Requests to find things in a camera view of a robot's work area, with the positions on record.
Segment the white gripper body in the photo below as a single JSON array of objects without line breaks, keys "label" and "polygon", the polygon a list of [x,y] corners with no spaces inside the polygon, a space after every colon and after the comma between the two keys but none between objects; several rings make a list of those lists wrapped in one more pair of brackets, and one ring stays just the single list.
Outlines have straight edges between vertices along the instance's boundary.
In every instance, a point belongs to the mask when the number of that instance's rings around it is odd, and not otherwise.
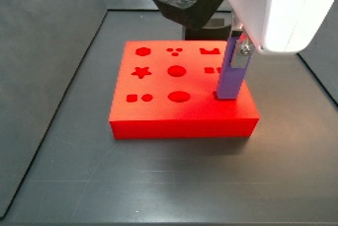
[{"label": "white gripper body", "polygon": [[260,54],[293,54],[310,44],[334,0],[228,0]]}]

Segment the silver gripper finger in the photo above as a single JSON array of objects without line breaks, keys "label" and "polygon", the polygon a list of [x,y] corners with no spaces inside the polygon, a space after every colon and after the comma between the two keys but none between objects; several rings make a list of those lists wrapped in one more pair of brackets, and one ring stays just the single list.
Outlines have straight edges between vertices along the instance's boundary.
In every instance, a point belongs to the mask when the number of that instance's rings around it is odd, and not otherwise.
[{"label": "silver gripper finger", "polygon": [[231,67],[245,68],[253,52],[253,44],[237,19],[232,20],[231,37],[235,39]]}]

